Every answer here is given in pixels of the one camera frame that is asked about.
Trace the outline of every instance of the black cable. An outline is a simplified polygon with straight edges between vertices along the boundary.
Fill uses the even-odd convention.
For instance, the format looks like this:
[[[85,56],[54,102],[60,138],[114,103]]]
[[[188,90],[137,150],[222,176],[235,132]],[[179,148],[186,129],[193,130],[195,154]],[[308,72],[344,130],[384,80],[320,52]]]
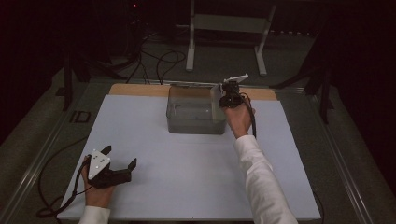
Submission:
[[[257,133],[256,133],[256,118],[254,117],[253,108],[251,107],[251,104],[250,104],[250,98],[248,97],[248,95],[247,95],[246,93],[244,93],[244,92],[239,93],[239,91],[237,91],[234,87],[232,87],[232,86],[230,86],[230,87],[231,87],[231,89],[233,90],[233,92],[234,92],[235,94],[237,94],[237,95],[241,98],[241,100],[244,102],[245,106],[247,107],[247,111],[248,111],[248,113],[249,113],[249,115],[250,115],[251,129],[252,129],[252,131],[253,131],[253,136],[257,139]]]
[[[57,211],[54,211],[54,210],[52,209],[52,206],[53,206],[57,201],[59,201],[60,199],[62,199],[62,198],[64,197],[64,195],[63,195],[63,196],[60,196],[60,197],[57,197],[52,203],[48,203],[47,200],[45,199],[44,194],[43,194],[43,191],[42,191],[42,189],[41,189],[42,175],[43,175],[45,169],[47,168],[48,164],[49,164],[56,156],[58,156],[61,152],[63,152],[63,151],[65,151],[65,150],[69,149],[70,147],[72,147],[72,146],[74,146],[74,145],[76,145],[76,144],[78,144],[78,143],[80,143],[80,142],[86,140],[87,138],[88,138],[88,136],[85,136],[85,137],[83,137],[83,138],[77,140],[76,142],[74,142],[74,143],[72,143],[72,144],[70,144],[70,145],[67,145],[67,146],[65,146],[65,147],[62,147],[60,150],[58,150],[57,152],[55,152],[51,157],[49,157],[49,158],[47,159],[46,163],[44,164],[43,168],[42,168],[41,171],[40,171],[40,174],[38,175],[38,181],[37,181],[38,194],[39,194],[39,196],[40,196],[41,201],[43,202],[43,204],[44,204],[46,207],[43,208],[43,209],[40,209],[40,210],[38,210],[38,211],[36,212],[36,216],[37,216],[37,217],[55,217],[55,219],[57,220],[58,223],[62,223],[61,220],[58,219],[58,218],[56,217],[56,215],[58,215],[59,213],[61,213],[68,205],[67,205],[67,206],[63,206],[63,207],[62,207],[62,209],[63,209],[62,211],[60,211],[61,209],[59,209],[59,210],[57,210]],[[76,185],[78,184],[79,175],[80,175],[80,170],[82,170],[83,165],[81,165],[80,169],[78,170],[78,175],[76,176],[76,182],[77,182],[77,183],[75,183],[75,188],[77,187]]]
[[[147,71],[146,71],[146,66],[145,65],[143,65],[142,64],[142,68],[143,68],[143,79],[145,79],[145,84],[151,84],[150,82],[149,82],[149,76],[148,76],[148,73],[147,73]]]
[[[319,196],[312,190],[312,192],[314,193],[314,196],[315,196],[315,198],[317,198],[317,200],[318,200],[318,202],[319,202],[319,205],[320,205],[320,210],[321,210],[321,212],[322,212],[322,221],[321,221],[321,224],[323,224],[324,223],[324,206],[323,206],[323,203],[321,202],[321,200],[320,200],[320,198],[319,198]]]
[[[83,194],[83,193],[85,193],[85,192],[87,192],[88,190],[90,190],[92,188],[92,186],[90,186],[89,188],[87,188],[87,189],[84,189],[82,192],[80,192],[80,193],[77,193],[77,195],[80,195],[80,194]]]
[[[124,9],[125,9],[124,10],[124,16],[125,16],[125,18],[128,18],[127,1],[124,1],[123,3],[124,3]],[[98,21],[100,21],[101,19],[100,19],[100,16],[99,16],[98,8],[97,8],[97,5],[94,2],[94,0],[92,0],[92,5],[93,5],[94,14],[96,16],[96,19]],[[131,24],[137,24],[137,27],[135,27],[135,29],[133,30]],[[131,44],[130,44],[131,36],[135,36],[136,32],[141,31],[141,29],[142,29],[142,21],[139,20],[139,19],[135,19],[135,21],[133,21],[133,22],[126,23],[125,26],[126,26],[126,47],[125,47],[125,50],[123,51],[122,55],[125,55],[128,52],[128,50],[129,50],[129,48],[131,46]],[[136,55],[130,56],[128,58],[128,60],[126,62],[124,62],[124,63],[114,64],[114,65],[103,65],[103,66],[106,67],[106,68],[109,68],[111,70],[121,70],[121,69],[131,65],[132,63],[134,63],[136,61],[136,57],[135,56]],[[111,77],[116,78],[116,79],[124,79],[124,78],[120,78],[120,77],[117,77],[117,76],[114,76],[114,75],[112,75]]]
[[[110,68],[102,65],[101,63],[97,62],[96,60],[92,59],[89,55],[82,51],[76,50],[76,53],[89,65],[99,69],[103,73],[105,73],[107,76],[112,77],[114,79],[126,79],[126,77],[120,76]]]
[[[142,54],[139,52],[138,55],[138,64],[136,66],[136,68],[134,69],[134,71],[131,73],[131,75],[128,76],[128,78],[126,79],[126,84],[129,83],[129,81],[131,80],[131,78],[134,76],[134,74],[136,73],[137,69],[140,67],[140,65],[142,65]]]
[[[172,70],[178,63],[181,63],[181,62],[183,62],[186,59],[186,55],[183,52],[181,52],[181,51],[172,50],[172,49],[164,49],[164,50],[168,50],[168,52],[163,54],[161,57],[157,57],[157,56],[152,55],[152,54],[150,54],[150,53],[148,53],[148,52],[146,52],[144,50],[141,50],[142,53],[145,53],[148,56],[158,60],[157,65],[156,65],[156,75],[157,75],[157,78],[160,81],[161,85],[163,85],[163,77],[166,75],[166,73],[168,73],[170,70]],[[169,55],[169,54],[175,54],[177,56],[177,59],[175,61],[167,61],[167,60],[165,60],[164,57]],[[160,64],[161,63],[172,63],[172,65],[165,72],[160,74]]]
[[[137,21],[137,27],[135,28],[136,31],[140,31],[142,29],[142,21],[138,20]],[[112,70],[121,70],[127,66],[130,66],[132,64],[134,64],[136,61],[138,61],[139,57],[141,57],[141,49],[143,44],[151,37],[152,35],[148,35],[147,37],[142,38],[142,40],[136,44],[136,49],[137,53],[130,55],[130,57],[128,58],[128,60],[124,63],[120,63],[120,64],[116,64],[116,65],[110,65],[108,68],[112,69]]]

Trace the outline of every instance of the dark background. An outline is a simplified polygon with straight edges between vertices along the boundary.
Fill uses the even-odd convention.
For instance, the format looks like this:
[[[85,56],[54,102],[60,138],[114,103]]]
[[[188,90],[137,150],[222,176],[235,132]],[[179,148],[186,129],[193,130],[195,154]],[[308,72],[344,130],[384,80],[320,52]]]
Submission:
[[[175,24],[188,24],[190,1],[92,1],[37,0],[5,1],[0,8],[0,143],[51,85],[51,77],[63,67],[65,40],[94,59],[106,61],[122,54],[125,24],[136,18],[150,23],[169,36]],[[138,10],[125,3],[140,4]],[[197,11],[260,16],[262,1],[235,11],[234,1],[203,1]],[[308,54],[307,64],[318,63],[341,38],[341,48],[332,61],[332,84],[340,92],[348,112],[356,122],[379,169],[396,192],[396,96],[395,27],[396,6],[391,1],[359,1],[332,4],[331,1],[283,2],[279,4],[272,30],[317,35],[329,15],[337,22]]]

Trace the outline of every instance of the white table surface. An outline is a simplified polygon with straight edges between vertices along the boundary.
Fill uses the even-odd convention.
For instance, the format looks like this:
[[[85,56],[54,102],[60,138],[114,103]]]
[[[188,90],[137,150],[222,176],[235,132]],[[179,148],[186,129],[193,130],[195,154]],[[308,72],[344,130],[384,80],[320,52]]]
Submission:
[[[273,164],[297,219],[320,218],[297,147],[279,101],[252,101],[257,138]],[[137,158],[132,182],[117,186],[110,204],[119,220],[251,220],[233,134],[169,133],[167,97],[106,96],[79,164],[92,150],[112,146],[110,169]],[[66,192],[71,195],[73,176]],[[82,178],[78,191],[83,190]],[[79,219],[85,198],[77,196],[58,218]]]

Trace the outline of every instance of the metal frame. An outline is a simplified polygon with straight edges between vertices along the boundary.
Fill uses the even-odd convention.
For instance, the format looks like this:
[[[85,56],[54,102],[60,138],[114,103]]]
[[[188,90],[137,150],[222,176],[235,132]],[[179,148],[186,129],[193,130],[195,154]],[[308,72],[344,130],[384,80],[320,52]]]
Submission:
[[[276,6],[271,7],[268,18],[249,18],[249,17],[231,17],[231,16],[217,16],[195,14],[195,1],[191,0],[191,14],[190,14],[190,44],[189,52],[187,54],[186,70],[191,72],[194,67],[194,53],[195,53],[195,29],[205,30],[220,30],[220,31],[234,31],[262,34],[262,41],[254,48],[256,55],[259,74],[261,77],[267,76],[264,59],[262,57],[262,49],[264,48],[265,40],[268,36],[271,27],[271,21],[274,17]]]
[[[356,216],[361,224],[372,224],[374,223],[372,217],[367,209],[367,206],[361,196],[361,191],[359,190],[358,185],[356,184],[352,174],[347,167],[347,163],[344,160],[344,157],[340,151],[339,146],[337,145],[332,131],[330,130],[329,126],[321,118],[321,115],[318,113],[318,98],[313,95],[307,96],[307,100],[309,104],[311,104],[312,110],[315,115],[315,119],[317,120],[318,124],[320,125],[323,133],[326,137],[326,140],[330,147],[330,152],[332,154],[332,158],[334,159],[335,167],[337,168],[338,174],[341,177],[341,180],[346,188],[346,193],[349,197],[350,202],[356,212]]]
[[[70,102],[71,104],[68,106],[68,109],[64,111],[56,122],[55,126],[52,128],[46,142],[43,147],[40,148],[37,155],[35,156],[32,163],[26,169],[23,177],[21,178],[21,182],[16,187],[13,192],[10,200],[7,202],[5,207],[2,209],[0,213],[0,223],[8,224],[13,223],[14,217],[18,214],[19,209],[25,202],[27,196],[29,195],[32,187],[38,179],[38,176],[43,168],[50,151],[53,149],[54,144],[61,133],[62,127],[67,122],[67,120],[72,115],[72,112],[78,105],[79,99],[82,97],[84,91],[86,90],[88,85],[81,84],[77,85],[74,95],[77,100],[74,102]]]

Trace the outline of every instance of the wire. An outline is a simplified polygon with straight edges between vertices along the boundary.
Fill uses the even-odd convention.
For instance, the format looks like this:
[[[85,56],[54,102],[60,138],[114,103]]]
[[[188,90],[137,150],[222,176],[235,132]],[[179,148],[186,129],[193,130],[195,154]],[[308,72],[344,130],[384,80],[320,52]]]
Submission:
[[[143,79],[145,80],[145,84],[151,84],[150,82],[149,82],[149,76],[148,76],[148,73],[147,73],[147,71],[146,71],[146,66],[145,65],[143,65],[142,64],[142,68],[143,68]]]
[[[96,0],[92,0],[92,5],[93,5],[93,9],[94,9],[94,14],[97,18],[98,21],[102,22],[103,20],[101,20],[100,15],[99,15],[99,11],[98,11],[98,6],[95,2]],[[123,12],[124,12],[124,17],[126,18],[126,20],[128,20],[129,18],[129,14],[128,14],[128,1],[122,1],[123,2]],[[105,31],[103,30],[102,26],[100,26],[101,29],[101,33],[104,33]],[[139,19],[134,19],[134,21],[127,21],[125,22],[125,30],[126,30],[126,39],[125,39],[125,49],[123,50],[122,55],[126,55],[129,51],[129,49],[131,48],[131,38],[139,35],[139,32],[142,30],[142,21]],[[136,44],[136,48],[140,49],[141,45],[140,43]],[[120,64],[115,64],[115,65],[104,65],[102,64],[104,67],[109,68],[111,70],[121,70],[124,69],[126,67],[128,67],[129,65],[131,65],[132,63],[134,63],[136,61],[136,55],[130,55],[130,57],[128,58],[128,60],[124,63],[120,63]]]
[[[233,90],[233,92],[236,93],[241,98],[241,100],[244,102],[244,104],[246,105],[247,111],[250,115],[251,129],[253,131],[253,136],[257,139],[256,118],[254,117],[253,108],[251,107],[251,104],[250,104],[250,98],[248,97],[248,95],[246,93],[244,93],[244,92],[239,93],[239,91],[237,91],[234,87],[232,87],[232,86],[230,86],[230,87]]]
[[[132,31],[132,26],[131,26],[131,29],[128,30],[129,32],[127,32],[127,35],[131,35],[132,33],[134,33],[134,34],[132,34],[132,37],[134,38],[134,41],[137,42],[137,43],[134,45],[134,48],[136,49],[136,52],[133,51],[133,52],[131,53],[131,55],[129,55],[129,58],[128,58],[128,60],[127,60],[126,62],[120,63],[120,64],[116,64],[116,65],[109,65],[108,68],[110,68],[110,69],[112,69],[112,70],[119,70],[119,71],[120,71],[121,69],[124,69],[124,68],[126,68],[126,67],[128,67],[128,66],[134,64],[136,61],[138,61],[138,58],[139,58],[139,55],[140,55],[140,50],[141,50],[141,48],[142,48],[142,45],[148,40],[148,38],[149,38],[151,35],[142,38],[142,40],[138,40],[138,39],[135,38],[135,37],[136,37],[136,36],[139,36],[139,32],[140,32],[141,30],[144,29],[144,28],[142,28],[144,24],[142,24],[142,21],[141,21],[141,20],[135,21],[134,24],[137,24],[136,27],[135,27],[135,29],[134,29],[134,31]],[[126,52],[129,51],[129,47],[130,47],[129,45],[130,45],[130,44],[128,43],[128,47],[127,47],[127,49],[125,50],[125,53],[124,53],[124,54],[126,54]]]
[[[320,198],[319,198],[319,196],[312,190],[312,192],[314,193],[314,196],[315,196],[315,198],[317,198],[317,200],[318,200],[318,202],[319,202],[319,205],[320,205],[320,210],[321,210],[321,212],[322,212],[322,221],[321,221],[321,224],[323,224],[324,223],[324,206],[323,206],[323,203],[321,202],[321,200],[320,200]]]
[[[126,84],[129,83],[129,81],[131,80],[131,78],[134,76],[134,74],[136,73],[137,69],[140,67],[140,65],[142,65],[142,54],[139,52],[138,55],[138,64],[136,66],[136,68],[134,69],[134,71],[131,73],[131,75],[128,76],[128,78],[126,79]]]
[[[141,50],[142,53],[147,54],[148,56],[155,58],[158,60],[157,65],[156,65],[156,75],[158,80],[160,81],[160,84],[163,85],[163,77],[169,72],[171,71],[178,63],[183,62],[186,59],[186,55],[181,52],[181,51],[177,51],[177,50],[173,50],[173,49],[160,49],[160,50],[167,50],[167,52],[165,52],[161,57],[157,57],[155,55],[152,55],[144,50]],[[175,61],[168,61],[165,60],[164,57],[166,57],[169,54],[175,54],[177,59]],[[160,64],[161,63],[171,63],[172,65],[170,66],[170,68],[168,68],[165,72],[163,72],[162,74],[160,74]]]
[[[85,137],[83,137],[83,138],[77,140],[76,142],[74,142],[74,143],[72,143],[72,144],[70,144],[70,145],[67,145],[67,146],[65,146],[65,147],[62,147],[61,149],[59,149],[57,152],[55,152],[51,157],[49,157],[49,158],[47,159],[46,163],[44,164],[43,168],[42,168],[41,171],[40,171],[40,174],[39,174],[39,176],[38,176],[38,182],[37,182],[38,194],[39,194],[39,196],[40,196],[41,201],[43,202],[43,204],[44,204],[46,207],[45,207],[45,208],[42,208],[42,209],[40,209],[40,210],[38,210],[38,211],[36,212],[36,216],[37,216],[37,217],[41,217],[41,218],[43,218],[43,217],[54,217],[58,223],[62,223],[61,220],[58,219],[58,218],[56,217],[56,215],[58,215],[59,213],[61,213],[71,202],[73,202],[74,197],[76,197],[76,195],[79,195],[80,193],[76,193],[76,195],[74,195],[74,196],[72,195],[72,197],[70,197],[70,199],[68,200],[68,201],[70,201],[70,203],[66,203],[63,207],[61,207],[61,208],[58,209],[57,211],[54,211],[54,210],[52,209],[53,205],[55,205],[56,202],[58,202],[60,199],[62,199],[62,198],[64,197],[64,195],[63,195],[63,196],[60,196],[60,197],[57,197],[52,203],[48,203],[47,200],[46,200],[46,198],[44,197],[44,194],[43,194],[43,191],[42,191],[42,188],[41,188],[42,175],[43,175],[45,169],[47,168],[48,164],[49,164],[56,156],[58,156],[61,152],[63,152],[63,151],[65,151],[65,150],[69,149],[70,147],[72,147],[72,146],[74,146],[74,145],[76,145],[76,144],[78,144],[78,143],[80,143],[80,142],[86,140],[87,138],[88,138],[88,136],[85,136]],[[77,188],[77,185],[78,185],[79,175],[80,175],[81,170],[82,170],[82,167],[83,167],[84,165],[85,165],[85,163],[83,163],[83,164],[81,165],[81,167],[79,168],[79,170],[78,170],[78,175],[76,176],[76,182],[75,182],[75,191],[76,191],[76,188]]]
[[[85,192],[87,192],[88,190],[90,190],[92,188],[92,186],[90,186],[89,188],[87,188],[87,189],[84,189],[82,192],[80,192],[80,193],[77,193],[77,195],[80,195],[80,194],[83,194],[83,193],[85,193]]]

